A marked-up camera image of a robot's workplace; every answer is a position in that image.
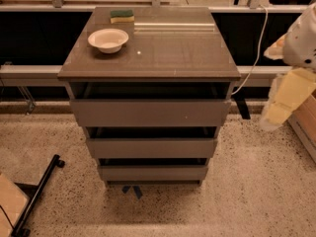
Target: cardboard box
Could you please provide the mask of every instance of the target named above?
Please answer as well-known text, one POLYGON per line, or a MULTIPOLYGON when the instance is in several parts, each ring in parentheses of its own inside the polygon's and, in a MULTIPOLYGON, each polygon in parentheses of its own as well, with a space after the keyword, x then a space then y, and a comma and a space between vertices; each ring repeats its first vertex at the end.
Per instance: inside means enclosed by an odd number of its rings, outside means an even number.
POLYGON ((316 93, 314 92, 295 112, 302 128, 316 143, 316 93))
MULTIPOLYGON (((29 198, 0 171, 0 204, 15 226, 29 198)), ((12 227, 4 212, 0 209, 0 236, 11 236, 12 227)))
POLYGON ((305 146, 306 150, 309 152, 310 156, 316 162, 316 142, 311 140, 311 138, 305 132, 304 128, 300 125, 300 122, 295 115, 292 115, 288 119, 288 122, 292 126, 293 130, 296 132, 297 136, 305 146))

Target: open drawer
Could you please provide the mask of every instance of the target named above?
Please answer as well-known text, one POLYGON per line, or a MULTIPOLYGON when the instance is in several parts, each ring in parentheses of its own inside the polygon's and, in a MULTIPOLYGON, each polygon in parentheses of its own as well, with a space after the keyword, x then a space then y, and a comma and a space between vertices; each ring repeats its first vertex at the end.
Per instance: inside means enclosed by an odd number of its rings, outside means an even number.
POLYGON ((73 100, 81 126, 221 126, 230 101, 73 100))
POLYGON ((87 139, 92 157, 211 158, 217 139, 87 139))
POLYGON ((104 181, 201 181, 208 168, 203 167, 98 167, 104 181))

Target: white bowl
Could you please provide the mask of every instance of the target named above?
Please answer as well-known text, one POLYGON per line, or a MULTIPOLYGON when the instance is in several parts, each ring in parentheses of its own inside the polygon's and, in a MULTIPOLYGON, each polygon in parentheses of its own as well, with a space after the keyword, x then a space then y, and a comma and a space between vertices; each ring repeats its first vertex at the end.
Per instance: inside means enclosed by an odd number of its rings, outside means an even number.
POLYGON ((88 43, 103 53, 114 53, 128 41, 128 34, 119 29, 103 29, 92 33, 88 43))

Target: drawer cabinet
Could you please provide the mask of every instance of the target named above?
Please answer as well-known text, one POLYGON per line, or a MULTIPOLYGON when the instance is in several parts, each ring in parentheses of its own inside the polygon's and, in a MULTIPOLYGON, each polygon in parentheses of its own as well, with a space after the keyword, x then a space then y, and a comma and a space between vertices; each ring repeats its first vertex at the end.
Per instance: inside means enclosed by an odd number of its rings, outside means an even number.
POLYGON ((58 74, 100 177, 200 183, 240 80, 225 41, 207 8, 128 7, 135 22, 111 24, 115 9, 94 10, 58 74), (117 53, 88 45, 108 28, 128 34, 117 53))

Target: speckled floor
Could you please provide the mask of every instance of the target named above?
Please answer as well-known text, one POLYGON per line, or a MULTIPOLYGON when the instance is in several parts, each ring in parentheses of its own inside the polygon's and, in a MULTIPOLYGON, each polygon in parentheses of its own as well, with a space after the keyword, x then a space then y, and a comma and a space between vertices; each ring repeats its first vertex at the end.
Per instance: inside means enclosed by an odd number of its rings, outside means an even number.
POLYGON ((27 226, 31 236, 316 236, 316 165, 291 127, 259 130, 259 115, 234 108, 209 171, 196 185, 143 185, 143 197, 106 187, 67 103, 42 103, 30 116, 0 103, 0 170, 36 184, 55 169, 27 226))

